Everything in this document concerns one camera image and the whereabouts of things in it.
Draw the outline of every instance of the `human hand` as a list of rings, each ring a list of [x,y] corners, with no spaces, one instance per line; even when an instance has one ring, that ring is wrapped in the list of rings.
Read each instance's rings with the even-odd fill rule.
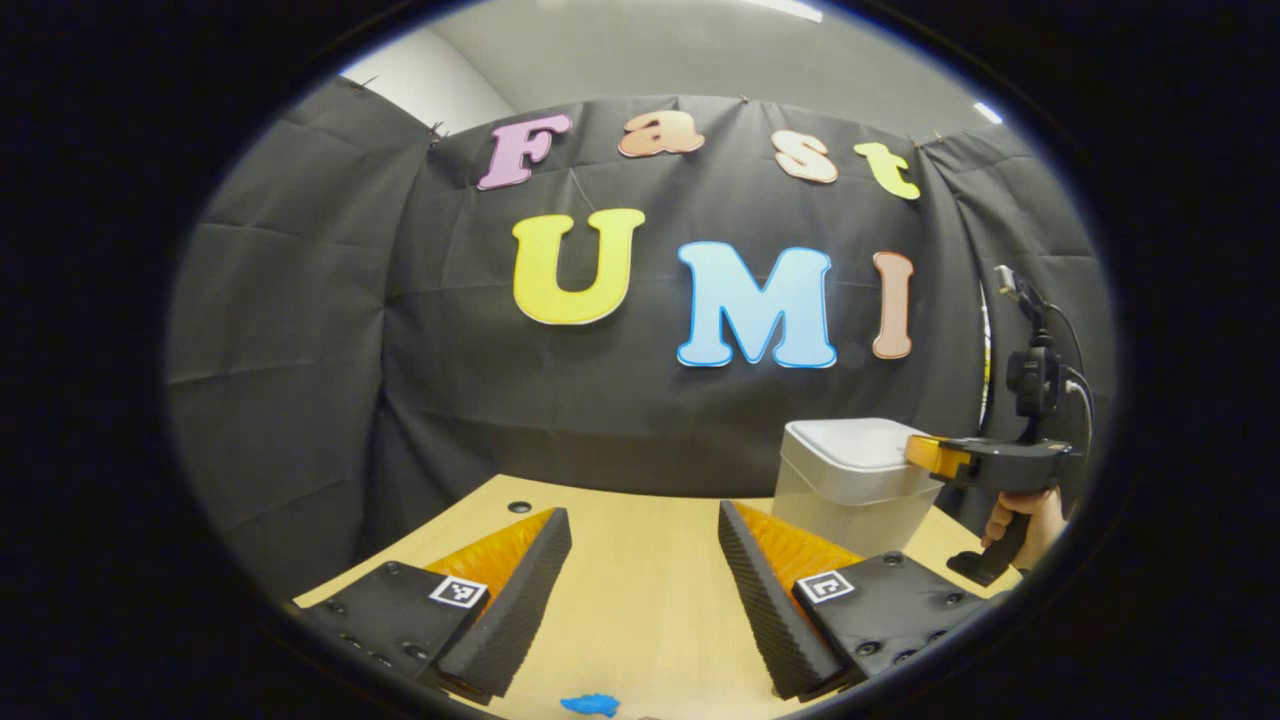
[[[1027,541],[1023,542],[1023,548],[1012,562],[1014,568],[1025,570],[1039,562],[1039,559],[1048,552],[1053,541],[1066,528],[1066,520],[1062,519],[1062,493],[1056,487],[1027,495],[1000,493],[996,506],[991,509],[991,519],[987,521],[982,547],[1005,537],[1005,528],[1014,519],[1014,512],[1030,515],[1030,523],[1027,524]]]

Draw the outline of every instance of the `foam letter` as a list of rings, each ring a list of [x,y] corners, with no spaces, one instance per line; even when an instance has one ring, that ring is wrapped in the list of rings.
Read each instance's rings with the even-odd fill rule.
[[[552,132],[564,133],[572,127],[573,120],[568,115],[552,115],[494,129],[497,143],[489,160],[489,173],[480,178],[476,187],[493,190],[525,182],[534,174],[525,167],[525,155],[531,163],[541,163],[552,150]]]
[[[881,334],[872,343],[877,357],[896,360],[911,352],[906,336],[908,283],[915,268],[897,252],[877,252],[872,263],[881,273]]]
[[[827,146],[817,137],[780,129],[772,140],[778,149],[773,158],[788,176],[813,182],[836,182],[840,176],[836,165],[827,159]]]
[[[827,342],[827,307],[823,277],[831,258],[806,247],[788,247],[778,255],[764,290],[732,246],[690,242],[677,252],[694,275],[694,305],[689,342],[676,357],[685,365],[727,365],[733,350],[721,338],[721,316],[737,337],[746,361],[760,361],[778,322],[782,342],[773,360],[785,368],[828,368],[836,348]]]
[[[867,161],[872,164],[872,174],[876,176],[876,182],[881,183],[881,187],[888,192],[906,200],[915,200],[920,196],[920,188],[904,181],[901,173],[899,173],[899,170],[906,169],[906,160],[890,152],[888,147],[884,147],[883,143],[864,142],[855,145],[854,152],[867,158]]]
[[[622,126],[627,135],[618,142],[618,152],[627,158],[644,158],[658,152],[692,152],[707,142],[694,129],[694,117],[680,110],[659,110],[636,115]]]
[[[556,282],[561,236],[573,227],[573,218],[539,215],[512,228],[520,242],[512,292],[525,315],[548,325],[585,325],[622,304],[631,281],[631,231],[644,223],[644,213],[600,210],[586,223],[600,233],[600,260],[595,283],[581,292],[566,292]]]

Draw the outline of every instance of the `white trash bin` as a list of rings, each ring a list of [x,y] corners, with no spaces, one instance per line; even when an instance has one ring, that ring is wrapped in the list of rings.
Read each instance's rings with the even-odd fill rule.
[[[797,420],[782,437],[773,515],[863,557],[901,551],[942,489],[904,459],[927,434],[893,420]]]

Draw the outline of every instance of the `screw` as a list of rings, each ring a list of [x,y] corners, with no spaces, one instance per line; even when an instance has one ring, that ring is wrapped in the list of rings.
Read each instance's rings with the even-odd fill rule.
[[[403,643],[401,648],[408,653],[410,657],[416,657],[419,660],[428,660],[430,656],[426,651],[413,643]]]

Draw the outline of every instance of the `blue play dough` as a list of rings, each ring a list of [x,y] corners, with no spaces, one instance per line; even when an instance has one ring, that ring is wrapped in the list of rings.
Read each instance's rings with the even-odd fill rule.
[[[562,700],[561,705],[582,715],[595,715],[599,712],[605,717],[613,717],[618,711],[618,701],[613,696],[607,694],[585,694],[582,697]]]

